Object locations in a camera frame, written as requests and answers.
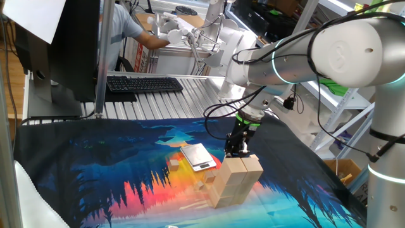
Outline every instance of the printed fabric mat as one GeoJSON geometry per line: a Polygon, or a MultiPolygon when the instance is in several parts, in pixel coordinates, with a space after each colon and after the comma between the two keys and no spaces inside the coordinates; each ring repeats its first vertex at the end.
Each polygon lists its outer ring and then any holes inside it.
{"type": "MultiPolygon", "coordinates": [[[[223,137],[235,118],[210,121],[223,137]]],[[[181,146],[203,143],[220,168],[225,142],[204,120],[83,120],[23,126],[15,160],[71,227],[365,227],[366,208],[281,121],[249,142],[264,172],[245,203],[213,209],[181,146]],[[168,161],[180,168],[171,172],[168,161]]]]}

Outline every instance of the white robotic arm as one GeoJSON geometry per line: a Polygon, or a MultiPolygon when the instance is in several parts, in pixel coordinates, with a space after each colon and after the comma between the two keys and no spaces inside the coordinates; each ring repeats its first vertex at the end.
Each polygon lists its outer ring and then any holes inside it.
{"type": "MultiPolygon", "coordinates": [[[[321,31],[310,50],[313,32],[304,33],[308,34],[288,44],[285,43],[296,34],[237,55],[238,62],[230,65],[227,74],[229,80],[250,88],[245,94],[267,87],[238,112],[239,123],[228,136],[232,137],[247,125],[259,124],[263,110],[274,95],[284,92],[284,86],[317,79],[308,63],[310,51],[316,71],[337,83],[346,87],[376,86],[368,154],[373,159],[368,167],[367,227],[405,227],[404,24],[388,18],[341,23],[321,31]]],[[[249,127],[240,137],[228,140],[227,156],[244,156],[255,130],[249,127]]]]}

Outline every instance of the metal pole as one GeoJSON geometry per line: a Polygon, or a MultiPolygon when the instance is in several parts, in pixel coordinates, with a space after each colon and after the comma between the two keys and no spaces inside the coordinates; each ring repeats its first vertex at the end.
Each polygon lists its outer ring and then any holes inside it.
{"type": "Polygon", "coordinates": [[[368,166],[366,165],[360,174],[347,186],[347,189],[354,194],[368,180],[368,166]]]}
{"type": "Polygon", "coordinates": [[[103,21],[101,25],[99,73],[97,78],[96,103],[94,114],[96,118],[103,117],[104,97],[106,95],[107,71],[108,71],[108,47],[111,43],[111,28],[114,17],[114,0],[104,0],[103,21]]]}
{"type": "MultiPolygon", "coordinates": [[[[349,122],[347,122],[343,127],[341,127],[339,130],[335,131],[335,133],[333,133],[332,135],[334,137],[338,137],[341,133],[343,133],[345,130],[347,130],[350,126],[352,126],[354,123],[356,123],[357,121],[359,121],[363,116],[367,115],[367,113],[373,111],[374,109],[374,103],[372,103],[369,107],[367,107],[365,110],[363,110],[361,113],[357,114],[352,120],[350,120],[349,122]]],[[[324,147],[326,144],[328,144],[331,140],[334,140],[334,138],[330,137],[330,136],[326,136],[329,137],[327,140],[324,140],[321,144],[319,144],[319,146],[316,148],[315,153],[321,149],[322,147],[324,147]]]]}
{"type": "MultiPolygon", "coordinates": [[[[357,92],[357,90],[359,89],[349,89],[346,94],[344,95],[344,97],[342,98],[342,100],[339,102],[339,104],[337,105],[336,109],[332,112],[332,114],[330,115],[328,121],[326,122],[326,124],[323,126],[323,128],[325,130],[327,130],[328,132],[330,131],[331,126],[337,121],[337,119],[340,117],[340,115],[342,114],[342,112],[344,111],[344,108],[347,106],[348,102],[350,99],[352,99],[353,94],[355,94],[357,92]]],[[[312,149],[312,151],[315,151],[317,149],[317,147],[319,146],[319,144],[322,143],[322,139],[326,136],[326,132],[324,132],[323,130],[321,130],[315,137],[314,141],[311,143],[311,145],[309,146],[310,149],[312,149]]]]}
{"type": "Polygon", "coordinates": [[[292,32],[293,34],[306,29],[306,26],[308,25],[312,15],[314,14],[318,3],[319,0],[308,0],[305,5],[304,11],[302,12],[302,15],[299,17],[298,23],[294,31],[292,32]]]}
{"type": "MultiPolygon", "coordinates": [[[[361,136],[363,136],[366,133],[366,131],[370,128],[372,120],[373,120],[373,115],[374,115],[374,111],[371,111],[371,113],[368,115],[368,117],[363,122],[363,124],[361,124],[360,128],[356,131],[356,133],[354,133],[352,138],[349,140],[347,145],[349,145],[351,147],[356,145],[356,143],[360,140],[361,136]]],[[[350,150],[351,150],[351,148],[345,146],[342,149],[342,151],[336,156],[336,158],[337,159],[345,158],[347,156],[347,154],[349,154],[350,150]]]]}
{"type": "Polygon", "coordinates": [[[225,6],[225,0],[219,0],[216,3],[209,3],[207,15],[205,17],[204,25],[202,30],[204,35],[213,41],[216,41],[216,36],[219,33],[221,18],[220,15],[223,13],[223,8],[225,6]]]}
{"type": "Polygon", "coordinates": [[[4,228],[22,228],[20,203],[9,132],[3,73],[0,68],[0,217],[4,228]]]}

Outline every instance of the computer monitor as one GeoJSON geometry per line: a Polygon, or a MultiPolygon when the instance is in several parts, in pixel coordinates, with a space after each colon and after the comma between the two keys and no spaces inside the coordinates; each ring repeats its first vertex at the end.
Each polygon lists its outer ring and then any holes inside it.
{"type": "Polygon", "coordinates": [[[100,1],[67,0],[52,44],[16,25],[18,57],[33,75],[29,117],[79,117],[80,101],[94,101],[99,8],[100,1]]]}

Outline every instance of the blue shirt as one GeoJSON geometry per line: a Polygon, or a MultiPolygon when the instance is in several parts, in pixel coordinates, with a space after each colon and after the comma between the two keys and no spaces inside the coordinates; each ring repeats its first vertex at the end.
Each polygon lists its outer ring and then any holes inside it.
{"type": "Polygon", "coordinates": [[[114,70],[118,55],[120,54],[121,42],[126,37],[136,38],[143,29],[129,15],[129,12],[121,5],[115,4],[113,26],[111,28],[111,45],[108,48],[108,70],[114,70]]]}

